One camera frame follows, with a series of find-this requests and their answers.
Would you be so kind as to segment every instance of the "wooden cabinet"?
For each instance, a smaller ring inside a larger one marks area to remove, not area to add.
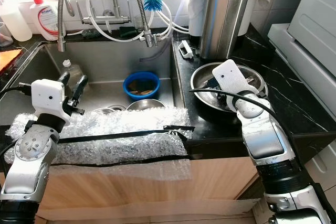
[[[238,215],[256,202],[236,200],[257,174],[249,157],[185,160],[179,167],[180,163],[52,168],[38,215],[47,220]],[[181,168],[176,177],[165,175]],[[152,176],[151,171],[160,175]]]

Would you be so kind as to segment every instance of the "stainless steel sink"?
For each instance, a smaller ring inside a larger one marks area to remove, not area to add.
[[[184,106],[169,41],[156,48],[147,48],[138,41],[68,42],[66,52],[58,52],[56,44],[43,44],[31,53],[9,86],[19,82],[32,83],[43,78],[56,80],[62,72],[62,62],[66,59],[78,64],[89,78],[89,88],[79,104],[85,110],[130,105],[133,101],[124,93],[122,83],[136,71],[151,71],[159,76],[161,86],[156,99],[167,106]],[[30,97],[11,91],[0,100],[0,125],[11,124],[19,113],[34,111]]]

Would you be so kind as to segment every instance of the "dish soap bottle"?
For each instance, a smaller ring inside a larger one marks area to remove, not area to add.
[[[47,40],[57,40],[57,9],[44,0],[34,0],[30,6],[30,13],[38,31]]]
[[[16,40],[27,41],[32,38],[32,31],[14,3],[0,0],[0,17]]]
[[[82,70],[78,65],[71,64],[70,60],[63,61],[63,72],[68,71],[70,73],[70,79],[68,81],[68,86],[71,90],[76,86],[77,81],[83,75]]]

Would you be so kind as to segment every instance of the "stainless steel bowl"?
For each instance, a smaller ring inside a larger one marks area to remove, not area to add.
[[[191,76],[191,88],[199,89],[204,87],[207,81],[214,77],[212,74],[212,70],[218,67],[220,64],[222,64],[222,62],[212,62],[197,68]],[[268,89],[265,81],[258,72],[245,66],[237,66],[250,85],[256,87],[259,92],[263,91],[266,95],[268,95]],[[210,107],[221,111],[232,112],[226,104],[225,95],[218,96],[217,93],[211,92],[199,92],[195,93],[195,95],[197,96],[197,98],[199,98],[202,102],[204,102],[206,105],[209,105]]]
[[[165,105],[155,99],[144,99],[140,101],[133,102],[127,107],[126,110],[146,110],[150,108],[165,107]]]

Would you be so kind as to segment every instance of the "faucet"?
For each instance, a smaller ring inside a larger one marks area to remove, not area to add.
[[[118,5],[118,0],[112,0],[113,1],[113,10],[114,10],[114,16],[96,16],[95,15],[95,10],[93,9],[92,5],[90,5],[90,8],[92,10],[92,13],[94,14],[94,19],[96,20],[97,24],[124,24],[130,21],[129,17],[125,17],[120,15],[120,7]],[[151,30],[149,29],[146,16],[145,16],[145,11],[144,7],[142,4],[142,0],[136,0],[139,6],[140,10],[140,15],[142,19],[142,24],[143,24],[143,39],[141,41],[145,41],[147,47],[153,47],[157,45],[157,38],[156,35],[152,35]],[[64,31],[63,31],[63,2],[64,0],[58,0],[58,16],[57,16],[57,26],[58,26],[58,51],[60,52],[65,52],[66,51],[66,42],[64,39]],[[91,24],[91,21],[88,17],[83,18],[82,13],[80,11],[78,2],[77,8],[78,8],[78,13],[81,18],[81,21],[83,24]]]

